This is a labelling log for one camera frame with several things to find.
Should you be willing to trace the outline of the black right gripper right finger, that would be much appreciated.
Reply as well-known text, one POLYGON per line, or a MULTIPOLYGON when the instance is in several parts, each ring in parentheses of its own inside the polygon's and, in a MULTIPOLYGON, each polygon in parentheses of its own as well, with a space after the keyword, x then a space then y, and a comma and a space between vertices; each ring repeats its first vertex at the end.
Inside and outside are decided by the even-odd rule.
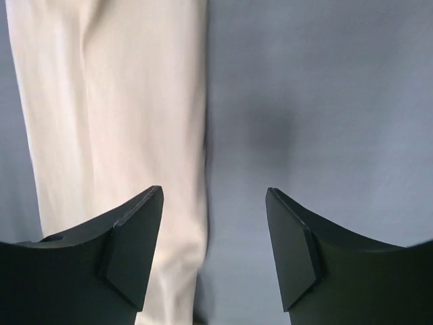
POLYGON ((266 210, 292 324, 431 324, 432 243, 354 233, 269 188, 266 210))

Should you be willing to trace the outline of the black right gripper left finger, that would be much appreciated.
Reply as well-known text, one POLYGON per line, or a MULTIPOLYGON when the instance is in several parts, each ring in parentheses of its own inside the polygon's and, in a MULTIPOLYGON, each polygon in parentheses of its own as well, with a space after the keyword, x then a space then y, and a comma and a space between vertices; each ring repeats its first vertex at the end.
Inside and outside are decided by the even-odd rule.
POLYGON ((124 204, 39 242, 1 244, 1 323, 133 324, 143 309, 164 194, 124 204))

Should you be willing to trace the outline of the beige t-shirt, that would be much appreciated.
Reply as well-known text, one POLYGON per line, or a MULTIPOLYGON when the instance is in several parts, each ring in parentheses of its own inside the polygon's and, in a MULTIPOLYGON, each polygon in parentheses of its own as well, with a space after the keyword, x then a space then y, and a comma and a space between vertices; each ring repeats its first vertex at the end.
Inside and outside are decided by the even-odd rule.
POLYGON ((137 323, 191 324, 208 241, 207 2, 5 5, 43 234, 161 186, 137 323))

